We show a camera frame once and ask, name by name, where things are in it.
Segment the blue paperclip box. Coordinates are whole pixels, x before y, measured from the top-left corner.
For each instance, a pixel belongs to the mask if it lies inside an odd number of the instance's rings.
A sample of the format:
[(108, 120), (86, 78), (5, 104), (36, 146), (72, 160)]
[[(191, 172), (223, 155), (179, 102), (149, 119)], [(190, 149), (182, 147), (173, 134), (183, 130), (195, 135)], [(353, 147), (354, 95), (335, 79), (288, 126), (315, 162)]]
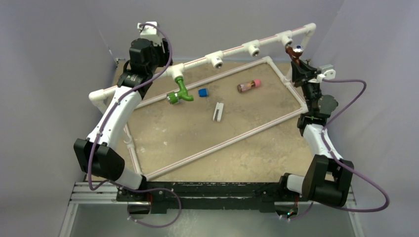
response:
[(207, 88), (202, 88), (198, 90), (198, 95), (200, 97), (208, 97), (209, 96), (209, 91)]

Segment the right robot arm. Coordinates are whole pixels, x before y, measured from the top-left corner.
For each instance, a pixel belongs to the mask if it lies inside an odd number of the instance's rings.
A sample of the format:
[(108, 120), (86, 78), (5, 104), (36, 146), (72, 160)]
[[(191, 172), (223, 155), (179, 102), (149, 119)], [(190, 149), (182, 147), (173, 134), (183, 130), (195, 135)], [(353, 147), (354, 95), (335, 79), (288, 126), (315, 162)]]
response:
[(301, 60), (291, 61), (291, 71), (291, 82), (302, 89), (308, 109), (298, 118), (297, 127), (309, 145), (313, 160), (305, 176), (285, 173), (277, 194), (284, 201), (299, 194), (308, 200), (342, 207), (352, 180), (352, 173), (343, 165), (350, 168), (354, 165), (343, 160), (331, 143), (326, 124), (338, 102), (333, 96), (323, 94), (320, 87), (321, 80), (333, 77), (335, 71), (331, 67), (322, 71)]

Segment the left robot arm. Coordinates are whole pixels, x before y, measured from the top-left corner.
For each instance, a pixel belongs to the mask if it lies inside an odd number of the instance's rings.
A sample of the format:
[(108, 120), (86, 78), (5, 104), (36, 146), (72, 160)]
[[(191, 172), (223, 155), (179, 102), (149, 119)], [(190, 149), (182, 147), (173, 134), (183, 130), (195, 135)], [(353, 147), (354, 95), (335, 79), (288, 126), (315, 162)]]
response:
[(127, 168), (115, 149), (129, 117), (151, 86), (156, 69), (172, 65), (172, 59), (167, 39), (162, 39), (161, 45), (148, 39), (136, 39), (131, 42), (129, 56), (103, 117), (95, 129), (85, 139), (77, 139), (73, 147), (83, 172), (129, 188), (128, 196), (141, 202), (147, 197), (147, 188), (141, 185), (144, 177)]

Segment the white staple box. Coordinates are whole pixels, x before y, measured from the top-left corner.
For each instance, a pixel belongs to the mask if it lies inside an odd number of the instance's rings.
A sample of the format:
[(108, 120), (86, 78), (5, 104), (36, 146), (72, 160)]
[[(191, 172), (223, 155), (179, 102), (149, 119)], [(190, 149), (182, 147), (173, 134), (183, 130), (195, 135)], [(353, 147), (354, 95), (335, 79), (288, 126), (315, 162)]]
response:
[(212, 118), (213, 121), (217, 121), (217, 122), (221, 121), (223, 108), (224, 108), (224, 104), (217, 102), (214, 109), (214, 113), (213, 113), (213, 118)]

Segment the brown faucet with blue cap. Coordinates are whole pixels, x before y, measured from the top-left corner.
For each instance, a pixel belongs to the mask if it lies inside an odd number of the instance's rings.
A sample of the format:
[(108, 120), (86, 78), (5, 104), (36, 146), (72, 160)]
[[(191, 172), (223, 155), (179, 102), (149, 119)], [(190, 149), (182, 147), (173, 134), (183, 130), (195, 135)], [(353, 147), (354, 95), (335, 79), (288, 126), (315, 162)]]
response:
[(285, 52), (289, 55), (292, 62), (300, 66), (300, 57), (303, 54), (304, 48), (301, 45), (285, 46)]

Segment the green plastic faucet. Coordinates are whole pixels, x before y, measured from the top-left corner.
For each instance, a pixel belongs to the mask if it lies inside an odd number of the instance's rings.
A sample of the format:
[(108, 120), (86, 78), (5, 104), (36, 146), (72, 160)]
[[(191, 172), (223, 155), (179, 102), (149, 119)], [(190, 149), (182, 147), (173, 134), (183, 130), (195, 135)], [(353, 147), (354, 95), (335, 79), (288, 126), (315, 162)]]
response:
[(193, 95), (189, 94), (188, 89), (184, 84), (183, 77), (176, 77), (174, 81), (178, 85), (178, 91), (168, 93), (166, 96), (166, 100), (172, 105), (178, 103), (180, 100), (184, 100), (187, 102), (194, 101)]

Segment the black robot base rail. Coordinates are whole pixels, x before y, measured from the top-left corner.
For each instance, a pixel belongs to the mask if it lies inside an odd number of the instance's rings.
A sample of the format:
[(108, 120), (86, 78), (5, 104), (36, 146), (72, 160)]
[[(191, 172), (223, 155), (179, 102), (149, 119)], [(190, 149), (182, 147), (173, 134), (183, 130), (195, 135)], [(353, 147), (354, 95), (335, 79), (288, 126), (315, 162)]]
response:
[(270, 213), (293, 207), (302, 197), (279, 182), (147, 182), (139, 193), (119, 188), (116, 200), (151, 206), (153, 214), (169, 209), (258, 210)]

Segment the pink capped clip jar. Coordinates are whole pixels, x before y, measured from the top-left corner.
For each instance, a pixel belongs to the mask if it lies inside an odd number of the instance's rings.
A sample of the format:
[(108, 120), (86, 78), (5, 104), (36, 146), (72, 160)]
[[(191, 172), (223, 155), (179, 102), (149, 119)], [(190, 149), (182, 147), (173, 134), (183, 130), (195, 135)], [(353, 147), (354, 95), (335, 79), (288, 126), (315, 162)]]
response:
[(251, 89), (255, 89), (261, 86), (261, 81), (259, 79), (254, 79), (248, 82), (244, 82), (237, 85), (237, 91), (243, 93)]

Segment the white PVC pipe frame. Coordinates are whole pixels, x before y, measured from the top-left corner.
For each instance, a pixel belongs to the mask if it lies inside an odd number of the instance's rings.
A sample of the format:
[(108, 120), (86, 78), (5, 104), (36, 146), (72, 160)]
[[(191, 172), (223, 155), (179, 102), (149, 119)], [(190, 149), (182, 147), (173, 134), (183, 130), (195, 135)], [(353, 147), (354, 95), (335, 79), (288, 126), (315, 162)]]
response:
[[(298, 36), (298, 35), (303, 35), (304, 36), (304, 38), (302, 40), (302, 45), (306, 46), (307, 43), (309, 42), (310, 38), (314, 34), (315, 30), (316, 30), (316, 24), (315, 23), (309, 23), (309, 24), (306, 24), (306, 25), (304, 25), (302, 27), (299, 27), (297, 29), (294, 29), (294, 30), (280, 32), (280, 33), (277, 33), (273, 36), (270, 36), (270, 37), (267, 37), (267, 38), (264, 38), (264, 39), (257, 39), (257, 40), (249, 41), (249, 42), (246, 42), (246, 43), (244, 43), (240, 46), (234, 47), (234, 48), (216, 51), (216, 52), (208, 54), (204, 57), (201, 57), (199, 59), (196, 59), (196, 60), (193, 60), (193, 61), (190, 61), (190, 62), (187, 62), (187, 63), (180, 63), (180, 64), (176, 64), (176, 65), (166, 65), (166, 66), (163, 67), (161, 72), (154, 75), (154, 77), (152, 78), (151, 81), (153, 82), (154, 80), (156, 80), (160, 77), (166, 77), (166, 76), (172, 77), (173, 81), (176, 77), (183, 77), (184, 78), (183, 72), (185, 70), (192, 69), (194, 67), (204, 65), (204, 64), (211, 64), (215, 68), (220, 68), (223, 65), (223, 58), (224, 57), (234, 55), (234, 54), (237, 54), (237, 53), (241, 53), (241, 52), (245, 52), (245, 51), (248, 51), (251, 56), (257, 56), (259, 54), (259, 48), (261, 46), (266, 45), (266, 44), (270, 44), (270, 43), (274, 43), (274, 42), (280, 42), (285, 47), (287, 45), (291, 45), (291, 43), (293, 41), (292, 38), (294, 36)], [(173, 163), (169, 166), (166, 166), (166, 167), (164, 167), (162, 169), (159, 169), (155, 172), (152, 172), (150, 174), (142, 174), (140, 171), (137, 171), (136, 173), (139, 173), (139, 174), (143, 175), (143, 177), (144, 177), (143, 181), (146, 181), (148, 179), (154, 179), (154, 178), (160, 177), (162, 175), (165, 175), (169, 172), (174, 171), (177, 168), (188, 165), (191, 162), (196, 161), (199, 158), (203, 158), (206, 155), (212, 154), (212, 153), (214, 153), (216, 151), (219, 151), (219, 150), (221, 150), (221, 149), (223, 149), (227, 146), (235, 144), (235, 143), (237, 143), (241, 140), (244, 140), (244, 139), (246, 139), (246, 138), (248, 138), (252, 135), (255, 135), (259, 132), (265, 131), (265, 130), (273, 127), (273, 126), (276, 126), (276, 125), (284, 122), (284, 121), (287, 121), (287, 120), (292, 119), (292, 118), (294, 118), (294, 117), (296, 117), (300, 114), (303, 114), (304, 112), (307, 112), (307, 110), (308, 110), (307, 105), (303, 101), (302, 97), (297, 93), (295, 88), (291, 85), (290, 80), (287, 77), (285, 77), (280, 72), (280, 70), (275, 66), (274, 62), (272, 61), (271, 57), (269, 57), (269, 56), (265, 56), (262, 59), (259, 59), (259, 60), (256, 60), (254, 62), (245, 64), (241, 67), (234, 68), (232, 70), (221, 73), (221, 74), (216, 75), (214, 77), (203, 79), (203, 80), (198, 81), (196, 83), (193, 83), (193, 84), (190, 84), (190, 85), (185, 85), (185, 86), (189, 91), (189, 89), (196, 88), (199, 85), (205, 84), (207, 82), (212, 82), (212, 81), (215, 81), (217, 79), (221, 79), (225, 76), (229, 76), (229, 75), (232, 75), (234, 73), (237, 73), (237, 72), (243, 71), (245, 69), (251, 68), (253, 66), (257, 66), (261, 63), (269, 64), (272, 67), (272, 69), (276, 72), (277, 76), (280, 78), (282, 84), (290, 91), (290, 93), (295, 97), (295, 99), (300, 104), (299, 109), (296, 110), (296, 111), (293, 111), (289, 114), (286, 114), (282, 117), (274, 119), (274, 120), (272, 120), (268, 123), (265, 123), (265, 124), (263, 124), (259, 127), (256, 127), (252, 130), (249, 130), (249, 131), (247, 131), (243, 134), (240, 134), (236, 137), (233, 137), (229, 140), (226, 140), (222, 143), (219, 143), (215, 146), (212, 146), (208, 149), (205, 149), (205, 150), (203, 150), (199, 153), (196, 153), (194, 155), (186, 157), (186, 158), (184, 158), (184, 159), (182, 159), (182, 160), (180, 160), (176, 163)], [(106, 109), (109, 107), (109, 104), (111, 103), (111, 101), (114, 97), (116, 87), (117, 86), (115, 85), (115, 86), (112, 86), (112, 87), (107, 88), (107, 89), (93, 91), (89, 94), (90, 101), (92, 102), (92, 104), (94, 106), (96, 106), (102, 112), (103, 115), (104, 115)], [(147, 106), (149, 104), (158, 102), (160, 100), (166, 99), (166, 96), (167, 95), (160, 95), (160, 96), (154, 97), (154, 98), (149, 99), (149, 100), (142, 100), (136, 106), (136, 108), (134, 110), (136, 110), (138, 108), (141, 108), (143, 106)], [(129, 128), (127, 126), (127, 123), (124, 127), (123, 132), (129, 133)]]

